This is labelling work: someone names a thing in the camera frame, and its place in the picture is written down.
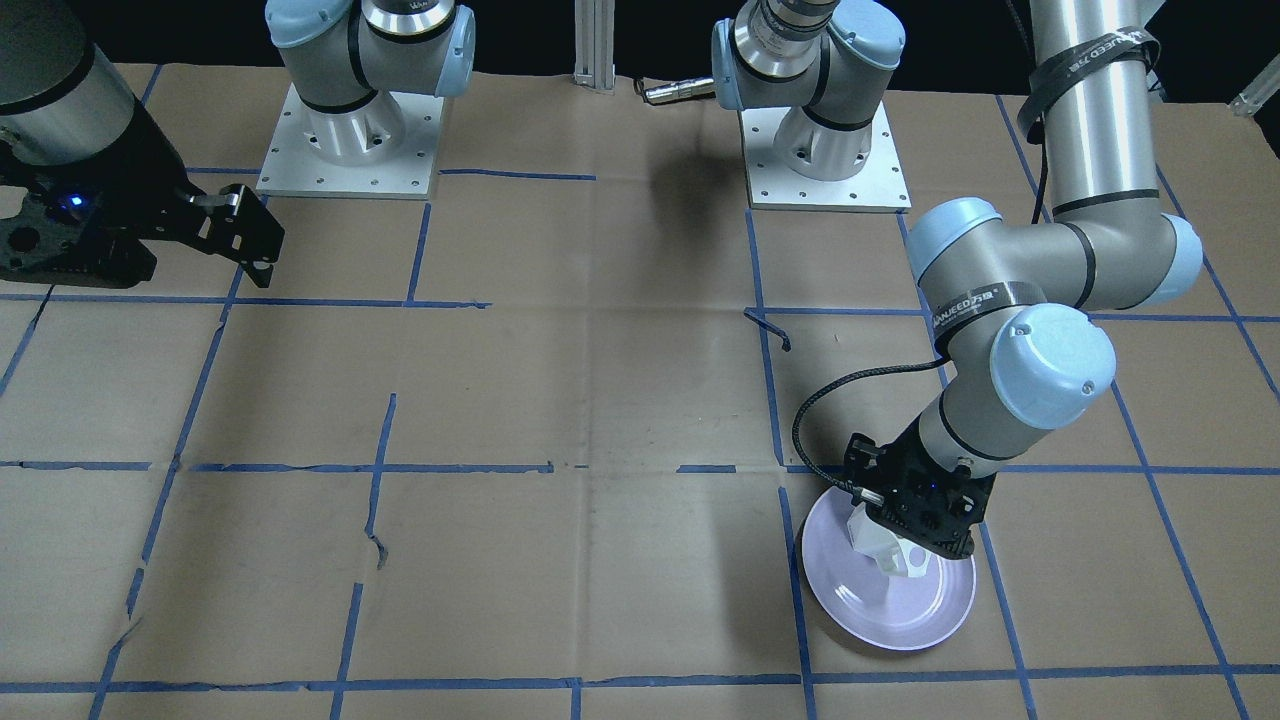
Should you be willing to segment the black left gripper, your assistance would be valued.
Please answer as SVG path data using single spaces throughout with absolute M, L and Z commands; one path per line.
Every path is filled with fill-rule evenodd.
M 844 454 L 844 479 L 881 497 L 867 516 L 942 559 L 973 555 L 996 471 L 997 459 L 957 441 L 942 415 L 919 416 L 882 447 L 854 433 Z

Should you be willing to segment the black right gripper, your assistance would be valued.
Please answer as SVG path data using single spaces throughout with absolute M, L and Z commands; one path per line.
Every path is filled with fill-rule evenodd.
M 3 219 L 5 281 L 131 288 L 156 268 L 143 241 L 161 240 L 237 261 L 265 290 L 285 234 L 246 184 L 193 184 L 140 102 L 122 137 L 81 161 L 37 167 L 4 141 L 3 183 L 27 192 Z

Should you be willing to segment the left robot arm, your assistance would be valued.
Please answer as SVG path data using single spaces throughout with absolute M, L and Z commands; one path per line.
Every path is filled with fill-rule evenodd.
M 893 442 L 849 442 L 835 486 L 861 523 L 947 560 L 972 556 L 1000 469 L 1074 423 L 1114 380 L 1089 310 L 1185 293 L 1203 251 L 1162 211 L 1147 74 L 1158 41 L 1134 1 L 1033 1 L 1036 68 L 1018 113 L 1044 151 L 1050 219 L 1010 225 L 982 199 L 923 215 L 906 250 L 955 377 Z M 836 181 L 897 68 L 904 31 L 870 1 L 750 1 L 713 32 L 713 83 L 735 111 L 787 108 L 777 143 L 796 172 Z

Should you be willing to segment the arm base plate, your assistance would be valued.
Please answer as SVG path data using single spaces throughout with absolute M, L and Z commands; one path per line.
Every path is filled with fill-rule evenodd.
M 261 195 L 428 200 L 445 100 L 380 92 L 353 111 L 326 114 L 291 87 L 256 184 Z
M 890 128 L 884 104 L 861 129 L 869 142 L 854 152 L 856 173 L 842 179 L 818 179 L 797 170 L 794 152 L 785 155 L 774 142 L 787 108 L 748 109 L 739 113 L 749 206 L 756 210 L 896 213 L 913 206 L 902 163 Z

